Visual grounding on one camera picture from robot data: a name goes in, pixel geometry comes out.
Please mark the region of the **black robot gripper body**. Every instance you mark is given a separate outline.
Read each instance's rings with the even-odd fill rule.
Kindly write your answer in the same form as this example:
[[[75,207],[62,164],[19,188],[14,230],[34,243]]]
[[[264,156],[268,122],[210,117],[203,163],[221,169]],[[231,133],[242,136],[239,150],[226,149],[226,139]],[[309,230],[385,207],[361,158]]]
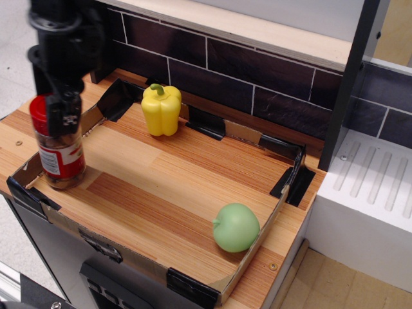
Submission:
[[[30,1],[28,21],[37,31],[38,43],[28,51],[37,94],[81,93],[106,40],[97,2]]]

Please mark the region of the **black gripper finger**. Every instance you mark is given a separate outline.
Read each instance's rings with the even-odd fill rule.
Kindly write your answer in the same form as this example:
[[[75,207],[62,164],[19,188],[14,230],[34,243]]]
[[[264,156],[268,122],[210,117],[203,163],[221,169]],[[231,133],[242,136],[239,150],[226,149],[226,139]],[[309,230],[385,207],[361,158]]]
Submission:
[[[46,95],[46,124],[48,135],[59,137],[75,134],[80,126],[81,98],[79,92],[67,91]]]

